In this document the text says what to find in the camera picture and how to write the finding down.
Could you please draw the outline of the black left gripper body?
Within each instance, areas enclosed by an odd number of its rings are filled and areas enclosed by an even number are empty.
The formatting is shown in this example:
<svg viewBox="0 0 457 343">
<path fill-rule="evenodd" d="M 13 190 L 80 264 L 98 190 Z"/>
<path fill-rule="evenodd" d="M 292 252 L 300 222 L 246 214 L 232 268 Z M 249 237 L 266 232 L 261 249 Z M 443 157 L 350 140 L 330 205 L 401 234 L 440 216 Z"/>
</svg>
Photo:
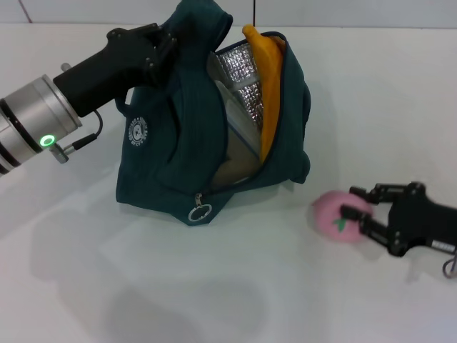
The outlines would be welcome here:
<svg viewBox="0 0 457 343">
<path fill-rule="evenodd" d="M 98 53 L 54 78 L 77 116 L 85 117 L 135 86 L 153 84 L 156 27 L 116 28 Z"/>
</svg>

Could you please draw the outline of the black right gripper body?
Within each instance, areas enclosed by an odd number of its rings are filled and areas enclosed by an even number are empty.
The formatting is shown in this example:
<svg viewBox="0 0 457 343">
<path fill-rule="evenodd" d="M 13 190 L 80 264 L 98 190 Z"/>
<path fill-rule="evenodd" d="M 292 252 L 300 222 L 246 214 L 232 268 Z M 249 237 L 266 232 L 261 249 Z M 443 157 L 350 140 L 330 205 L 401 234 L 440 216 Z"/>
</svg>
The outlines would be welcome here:
<svg viewBox="0 0 457 343">
<path fill-rule="evenodd" d="M 428 198 L 422 183 L 411 182 L 388 213 L 388 253 L 403 257 L 414 247 L 456 253 L 456 209 Z"/>
</svg>

